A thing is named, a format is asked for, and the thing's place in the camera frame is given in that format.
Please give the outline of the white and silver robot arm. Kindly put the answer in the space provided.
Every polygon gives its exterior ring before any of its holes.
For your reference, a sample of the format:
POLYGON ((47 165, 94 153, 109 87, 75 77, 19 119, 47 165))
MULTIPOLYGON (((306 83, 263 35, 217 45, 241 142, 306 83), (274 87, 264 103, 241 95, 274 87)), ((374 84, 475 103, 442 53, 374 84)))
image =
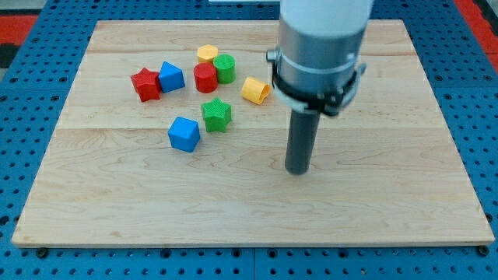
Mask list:
POLYGON ((272 65, 276 96, 296 113, 334 117, 359 88, 373 0, 282 0, 272 65))

